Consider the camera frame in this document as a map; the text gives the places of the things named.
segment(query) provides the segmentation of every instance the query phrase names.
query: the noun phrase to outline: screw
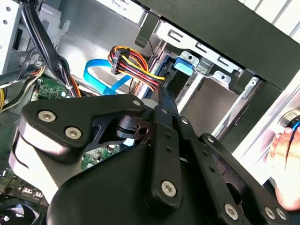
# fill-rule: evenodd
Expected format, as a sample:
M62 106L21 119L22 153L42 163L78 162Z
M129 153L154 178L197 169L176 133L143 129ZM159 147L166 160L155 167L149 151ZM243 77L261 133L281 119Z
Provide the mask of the screw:
M56 116L51 111L41 111L38 113L38 118L44 122L52 122L55 121Z
M281 209L276 208L276 211L277 211L278 215L279 215L282 219L286 220L286 216L285 216L285 214L283 213L283 211L281 211Z
M174 197L176 195L175 186L167 180L165 180L161 183L161 189L163 190L163 192L166 196Z
M231 219L238 220L238 218L239 218L238 212L235 210L235 208L232 205L225 204L224 209L225 209L227 215L229 215L229 217Z
M214 142L215 142L214 139L212 139L211 136L207 136L207 139L208 139L211 143L214 143Z
M165 113L165 114L168 114L168 111L164 108L162 108L161 111L163 111L163 113Z
M141 103L138 102L138 101L136 101L136 100L133 100L133 103L134 103L135 105L137 105L137 106L140 106L140 105L141 105Z
M65 131L66 136L71 139L78 139L82 136L81 131L75 127L69 127Z
M266 211L267 215L271 218L271 219L276 219L276 216L275 214L273 213L273 211L268 208L268 207L264 207L264 210Z
M184 122L185 124L188 124L188 120L184 117L181 118L181 121Z

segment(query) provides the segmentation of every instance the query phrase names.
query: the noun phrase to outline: white cable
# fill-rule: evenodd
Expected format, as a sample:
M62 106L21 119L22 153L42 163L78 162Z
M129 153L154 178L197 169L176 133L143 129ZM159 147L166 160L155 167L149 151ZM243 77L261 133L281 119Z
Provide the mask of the white cable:
M2 88L6 88L6 87L8 87L9 85L12 85L13 83L17 83L17 82L19 82L19 81L11 81L11 82L9 82L9 83L6 83L6 84L1 85L0 88L1 88L1 89L2 89Z
M4 111L6 111L7 109L10 109L10 108L16 106L17 104L19 104L19 103L22 101L22 99L24 98L24 96L27 94L27 92L28 92L30 86L31 86L35 81L37 81L37 79L43 74L45 68L46 68L46 67L44 66L44 67L41 69L41 71L37 74L36 78L34 78L32 81L30 81L30 83L27 85L27 87L26 87L24 93L23 93L22 96L20 97L19 101L17 101L16 103L12 104L11 106L9 106L9 107L7 107L7 108L1 110L0 113L2 113L2 112L4 112Z

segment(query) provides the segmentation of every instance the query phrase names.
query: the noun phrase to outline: finger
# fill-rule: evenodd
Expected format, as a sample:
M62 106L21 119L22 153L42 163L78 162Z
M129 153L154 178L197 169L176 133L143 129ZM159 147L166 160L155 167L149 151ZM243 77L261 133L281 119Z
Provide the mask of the finger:
M283 171L285 169L286 157L290 147L292 134L293 130L290 127L287 127L278 142L274 156L274 169L276 171Z
M295 133L287 155L286 170L295 173L300 172L300 127Z
M281 138L281 134L276 134L274 136L273 141L270 146L270 150L269 150L268 157L267 157L267 164L271 168L273 168L273 166L274 166L275 151L276 151L276 148L277 148L280 138Z

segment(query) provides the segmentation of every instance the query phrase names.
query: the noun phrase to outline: human hand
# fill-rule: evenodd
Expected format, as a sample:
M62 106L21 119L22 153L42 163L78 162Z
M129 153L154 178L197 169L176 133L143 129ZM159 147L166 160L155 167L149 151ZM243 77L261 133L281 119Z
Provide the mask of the human hand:
M290 143L292 135L289 127L277 134L267 157L277 200L286 210L300 209L300 128Z

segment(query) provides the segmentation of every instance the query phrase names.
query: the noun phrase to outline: blue tab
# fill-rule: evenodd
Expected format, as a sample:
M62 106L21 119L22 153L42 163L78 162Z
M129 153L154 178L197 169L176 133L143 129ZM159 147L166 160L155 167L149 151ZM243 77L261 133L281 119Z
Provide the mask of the blue tab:
M193 74L194 66L179 57L177 58L174 67L188 76Z

